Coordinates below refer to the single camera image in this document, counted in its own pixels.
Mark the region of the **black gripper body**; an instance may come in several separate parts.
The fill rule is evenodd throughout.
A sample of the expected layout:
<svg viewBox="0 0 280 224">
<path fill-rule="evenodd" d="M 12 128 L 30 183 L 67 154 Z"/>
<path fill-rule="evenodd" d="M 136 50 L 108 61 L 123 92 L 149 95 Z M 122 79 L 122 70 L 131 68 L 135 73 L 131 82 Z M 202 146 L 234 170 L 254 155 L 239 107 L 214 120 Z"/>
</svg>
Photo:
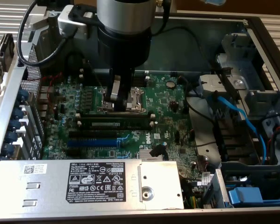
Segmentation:
<svg viewBox="0 0 280 224">
<path fill-rule="evenodd" d="M 135 68 L 145 63 L 151 46 L 151 28 L 135 35 L 99 27 L 98 53 L 111 68 Z"/>
</svg>

